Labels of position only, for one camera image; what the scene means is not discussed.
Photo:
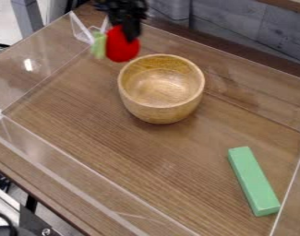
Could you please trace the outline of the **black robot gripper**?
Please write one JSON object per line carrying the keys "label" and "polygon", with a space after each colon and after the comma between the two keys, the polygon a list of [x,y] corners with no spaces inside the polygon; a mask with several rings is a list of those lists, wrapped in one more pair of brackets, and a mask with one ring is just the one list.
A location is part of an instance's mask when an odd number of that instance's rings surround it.
{"label": "black robot gripper", "polygon": [[138,38],[142,32],[141,19],[147,17],[147,0],[94,0],[94,7],[106,13],[110,27],[122,25],[127,42]]}

